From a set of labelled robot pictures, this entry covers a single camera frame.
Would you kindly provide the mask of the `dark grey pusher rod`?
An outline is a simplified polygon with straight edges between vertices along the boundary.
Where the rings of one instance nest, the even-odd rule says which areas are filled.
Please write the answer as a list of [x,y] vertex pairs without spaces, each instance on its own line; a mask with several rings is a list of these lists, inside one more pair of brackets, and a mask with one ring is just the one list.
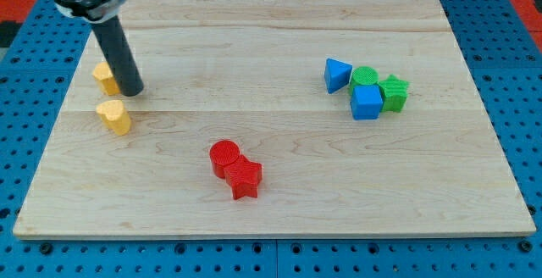
[[126,97],[140,94],[144,83],[124,34],[119,17],[91,25],[119,91]]

